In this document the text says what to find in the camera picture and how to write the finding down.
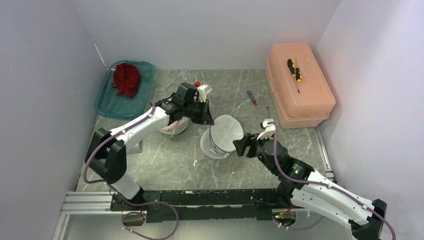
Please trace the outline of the white mesh blue zip laundry bag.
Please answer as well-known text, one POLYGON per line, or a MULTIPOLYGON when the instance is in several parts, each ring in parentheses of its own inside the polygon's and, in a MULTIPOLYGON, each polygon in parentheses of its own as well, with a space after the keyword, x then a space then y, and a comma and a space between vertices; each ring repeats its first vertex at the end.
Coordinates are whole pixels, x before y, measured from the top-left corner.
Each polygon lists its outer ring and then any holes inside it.
POLYGON ((201 136, 202 152, 214 160, 228 158, 235 150, 234 140, 240 140, 244 131, 240 122, 231 115, 218 116, 201 136))

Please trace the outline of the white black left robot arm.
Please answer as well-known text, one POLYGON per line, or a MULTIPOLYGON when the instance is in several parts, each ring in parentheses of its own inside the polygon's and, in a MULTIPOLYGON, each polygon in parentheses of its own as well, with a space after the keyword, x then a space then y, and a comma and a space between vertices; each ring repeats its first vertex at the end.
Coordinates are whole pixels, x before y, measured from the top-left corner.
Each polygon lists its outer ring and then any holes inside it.
POLYGON ((207 84, 195 86, 183 82, 171 96, 151 102, 151 108, 136 119, 112 130, 99 128, 92 136, 85 157, 83 180, 88 169, 122 195, 124 204, 131 210, 139 209, 144 200, 144 190, 127 173, 127 155, 130 150, 150 134, 188 118, 198 125, 213 125, 208 94, 212 87, 207 84))

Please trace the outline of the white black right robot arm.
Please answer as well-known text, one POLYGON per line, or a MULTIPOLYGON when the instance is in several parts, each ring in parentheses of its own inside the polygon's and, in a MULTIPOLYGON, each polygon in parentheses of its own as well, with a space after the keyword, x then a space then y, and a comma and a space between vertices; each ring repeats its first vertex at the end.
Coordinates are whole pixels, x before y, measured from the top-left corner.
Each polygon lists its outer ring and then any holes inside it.
POLYGON ((247 133, 234 140, 238 156, 257 158, 280 184, 276 203, 305 208, 331 219, 351 231, 357 240, 378 240, 387 204, 360 197, 332 182, 312 166, 289 155, 278 141, 247 133))

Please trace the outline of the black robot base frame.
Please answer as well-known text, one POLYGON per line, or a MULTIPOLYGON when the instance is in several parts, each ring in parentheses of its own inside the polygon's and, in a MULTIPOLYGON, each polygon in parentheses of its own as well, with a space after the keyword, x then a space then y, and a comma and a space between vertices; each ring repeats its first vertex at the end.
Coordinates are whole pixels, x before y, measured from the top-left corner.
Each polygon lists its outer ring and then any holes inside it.
POLYGON ((207 190, 146 190, 146 206, 126 203, 114 193, 112 212, 145 214, 147 223, 194 220, 255 219, 270 221, 272 215, 293 207, 281 187, 207 190))

